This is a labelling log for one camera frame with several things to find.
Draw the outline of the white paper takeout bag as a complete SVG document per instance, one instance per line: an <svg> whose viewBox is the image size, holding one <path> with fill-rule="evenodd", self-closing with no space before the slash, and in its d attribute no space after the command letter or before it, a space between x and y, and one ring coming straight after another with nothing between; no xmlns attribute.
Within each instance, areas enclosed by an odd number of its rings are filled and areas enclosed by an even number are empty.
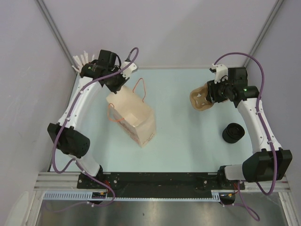
<svg viewBox="0 0 301 226"><path fill-rule="evenodd" d="M123 86L117 94L106 97L107 117L117 123L140 147L156 135L154 110L145 103L146 86L140 78L133 88Z"/></svg>

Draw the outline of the brown pulp cup carrier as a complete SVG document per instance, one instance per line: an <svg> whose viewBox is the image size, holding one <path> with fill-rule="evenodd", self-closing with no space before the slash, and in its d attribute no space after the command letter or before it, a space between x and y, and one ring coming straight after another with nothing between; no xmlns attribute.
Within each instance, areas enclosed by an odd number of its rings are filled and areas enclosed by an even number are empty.
<svg viewBox="0 0 301 226"><path fill-rule="evenodd" d="M213 106L213 104L206 99L207 94L207 84L191 91L190 102L195 110L205 111Z"/></svg>

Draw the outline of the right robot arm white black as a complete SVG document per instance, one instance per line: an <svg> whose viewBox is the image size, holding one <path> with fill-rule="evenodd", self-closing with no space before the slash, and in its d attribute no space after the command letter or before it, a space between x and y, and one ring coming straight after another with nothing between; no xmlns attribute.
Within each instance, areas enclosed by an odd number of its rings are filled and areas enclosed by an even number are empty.
<svg viewBox="0 0 301 226"><path fill-rule="evenodd" d="M227 68L212 65L215 79L207 82L206 99L212 104L231 101L241 114L251 139L253 155L242 164L224 166L217 184L228 189L234 180L246 182L281 180L292 161L290 150L282 148L275 138L264 114L262 101L256 86L249 86L244 67Z"/></svg>

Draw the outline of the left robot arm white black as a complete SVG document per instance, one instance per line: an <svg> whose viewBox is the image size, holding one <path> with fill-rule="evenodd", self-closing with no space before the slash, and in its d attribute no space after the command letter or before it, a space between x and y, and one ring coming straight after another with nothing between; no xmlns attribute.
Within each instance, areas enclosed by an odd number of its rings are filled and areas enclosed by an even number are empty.
<svg viewBox="0 0 301 226"><path fill-rule="evenodd" d="M93 188L103 185L102 167L90 152L91 139L84 133L82 121L101 88L107 87L113 94L121 90L137 70L135 59L128 55L122 61L116 53L103 49L98 58L87 52L73 56L73 69L79 76L76 91L58 122L47 128L53 142L51 163L56 173L64 173L74 162L82 173L89 175L87 182Z"/></svg>

